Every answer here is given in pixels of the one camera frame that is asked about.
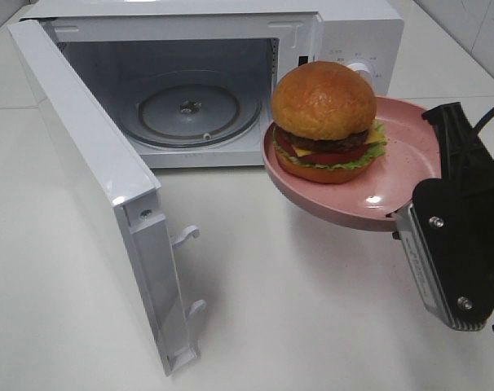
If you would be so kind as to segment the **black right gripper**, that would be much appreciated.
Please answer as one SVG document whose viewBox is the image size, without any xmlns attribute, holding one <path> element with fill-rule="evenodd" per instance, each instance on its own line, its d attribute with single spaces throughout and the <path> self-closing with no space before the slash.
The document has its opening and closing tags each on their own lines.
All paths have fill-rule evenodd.
<svg viewBox="0 0 494 391">
<path fill-rule="evenodd" d="M 472 126 L 460 102 L 423 112 L 439 144 L 442 178 L 419 182 L 412 194 L 450 310 L 475 322 L 494 317 L 494 160 L 479 137 L 493 117 L 494 108 Z"/>
</svg>

